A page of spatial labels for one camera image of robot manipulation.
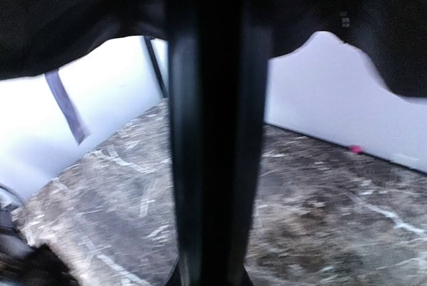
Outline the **lavender folding umbrella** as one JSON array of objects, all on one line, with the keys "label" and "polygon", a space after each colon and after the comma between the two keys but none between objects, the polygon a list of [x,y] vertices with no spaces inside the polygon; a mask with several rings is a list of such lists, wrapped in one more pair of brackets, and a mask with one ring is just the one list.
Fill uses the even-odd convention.
[{"label": "lavender folding umbrella", "polygon": [[333,33],[389,91],[426,96],[426,0],[1,0],[1,78],[134,35],[167,41],[179,257],[170,285],[249,285],[244,269],[268,61]]}]

